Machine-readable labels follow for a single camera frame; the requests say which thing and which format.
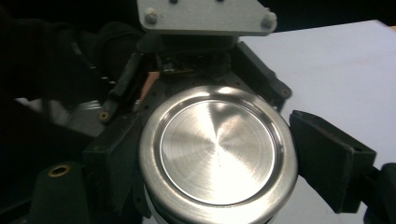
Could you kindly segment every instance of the metal container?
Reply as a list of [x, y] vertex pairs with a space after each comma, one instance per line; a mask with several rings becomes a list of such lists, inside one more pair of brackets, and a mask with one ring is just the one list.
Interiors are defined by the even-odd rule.
[[263, 99], [229, 87], [190, 89], [160, 105], [139, 157], [160, 222], [266, 223], [297, 178], [286, 122]]

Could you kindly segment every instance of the circular metal plate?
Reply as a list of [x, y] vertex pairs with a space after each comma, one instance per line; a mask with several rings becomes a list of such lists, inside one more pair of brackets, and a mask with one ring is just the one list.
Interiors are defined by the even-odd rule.
[[285, 121], [259, 97], [228, 87], [190, 89], [157, 108], [140, 165], [160, 210], [185, 222], [266, 221], [297, 176]]

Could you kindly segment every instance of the stainless steel lid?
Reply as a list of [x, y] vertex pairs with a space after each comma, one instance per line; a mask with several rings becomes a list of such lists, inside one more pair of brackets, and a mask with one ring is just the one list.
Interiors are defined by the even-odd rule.
[[264, 222], [297, 177], [286, 122], [261, 98], [229, 87], [183, 91], [157, 108], [140, 166], [151, 200], [184, 222]]

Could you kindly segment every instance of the white surface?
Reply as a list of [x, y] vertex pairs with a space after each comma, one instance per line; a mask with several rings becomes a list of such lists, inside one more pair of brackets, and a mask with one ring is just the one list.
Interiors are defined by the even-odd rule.
[[[396, 161], [396, 32], [378, 21], [242, 38], [293, 90], [292, 110], [320, 117], [377, 151], [375, 166]], [[336, 215], [299, 178], [276, 223], [362, 223]]]

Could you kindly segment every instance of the gray plastic part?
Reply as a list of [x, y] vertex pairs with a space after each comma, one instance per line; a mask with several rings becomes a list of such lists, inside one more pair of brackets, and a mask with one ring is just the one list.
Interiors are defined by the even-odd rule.
[[143, 29], [159, 35], [269, 35], [276, 15], [257, 0], [137, 0]]

